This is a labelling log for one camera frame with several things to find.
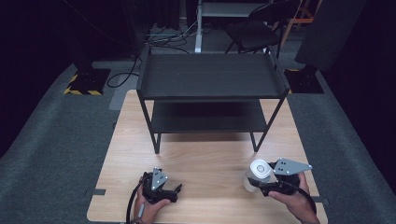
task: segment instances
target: white cylinder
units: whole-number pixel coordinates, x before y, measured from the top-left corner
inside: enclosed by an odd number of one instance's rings
[[[244,177],[244,187],[247,191],[253,193],[258,190],[258,188],[251,186],[248,182],[248,177],[260,181],[262,183],[268,182],[271,178],[272,168],[271,166],[264,160],[255,160],[252,162],[247,169]]]

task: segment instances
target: gray carpet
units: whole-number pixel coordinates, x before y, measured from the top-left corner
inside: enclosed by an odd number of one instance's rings
[[[218,30],[205,35],[204,51],[225,50],[229,40],[223,35]],[[293,60],[302,37],[304,32],[291,33],[282,49],[286,68],[303,67]],[[183,48],[192,51],[194,41],[188,37]],[[153,53],[165,51],[153,48]],[[93,66],[111,68],[114,76],[129,72],[132,62]],[[134,88],[135,77],[119,89],[105,87],[103,96],[64,95],[75,71],[71,65],[59,75],[0,160],[0,223],[90,223],[86,213],[92,191],[124,93]],[[395,195],[317,75],[324,94],[290,94],[288,101],[320,195],[329,201],[325,209],[330,223],[395,223]]]

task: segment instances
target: black chair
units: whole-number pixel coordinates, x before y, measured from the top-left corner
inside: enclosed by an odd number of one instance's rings
[[[282,0],[268,3],[255,8],[245,21],[228,25],[226,32],[233,42],[225,53],[228,53],[233,44],[238,46],[238,53],[256,53],[260,49],[277,45],[278,58],[283,27],[294,18],[301,2],[302,0]]]

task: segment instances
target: black metal shelf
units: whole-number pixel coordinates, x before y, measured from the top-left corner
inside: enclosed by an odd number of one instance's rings
[[[155,101],[151,125],[155,133],[249,133],[266,128],[259,100]]]
[[[162,133],[229,132],[250,133],[257,152],[290,90],[273,55],[152,55],[146,48],[136,91],[155,153]],[[279,100],[268,121],[260,99]],[[152,115],[146,101],[154,101]],[[258,143],[253,133],[262,133]]]

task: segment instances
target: shelf tier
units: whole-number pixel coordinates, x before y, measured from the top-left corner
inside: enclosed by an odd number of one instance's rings
[[[149,55],[137,89],[144,100],[280,99],[287,87],[271,60],[268,54]]]
[[[266,128],[260,100],[155,101],[155,133],[251,133]]]

